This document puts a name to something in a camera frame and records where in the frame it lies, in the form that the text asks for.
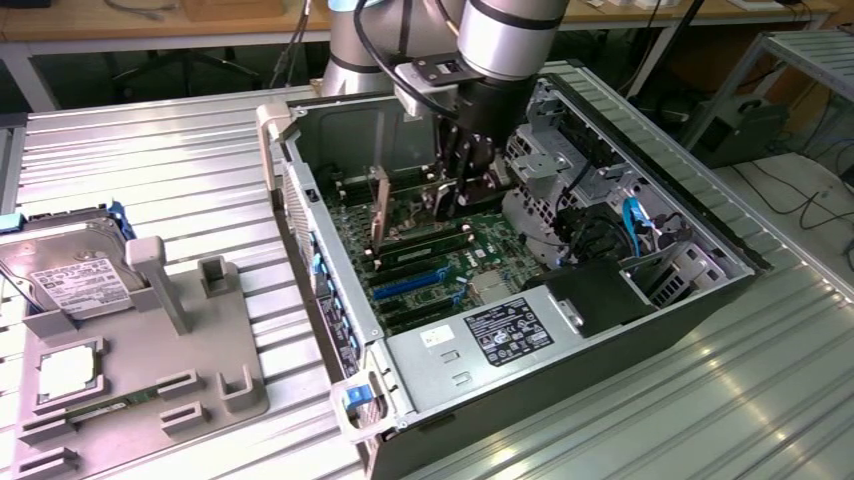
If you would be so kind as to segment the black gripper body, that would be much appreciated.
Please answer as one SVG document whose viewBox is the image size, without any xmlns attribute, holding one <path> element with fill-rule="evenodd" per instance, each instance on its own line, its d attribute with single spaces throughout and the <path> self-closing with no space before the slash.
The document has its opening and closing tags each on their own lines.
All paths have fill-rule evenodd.
<svg viewBox="0 0 854 480">
<path fill-rule="evenodd" d="M 456 124 L 504 146 L 520 124 L 535 86 L 535 77 L 503 81 L 491 77 L 458 86 Z"/>
</svg>

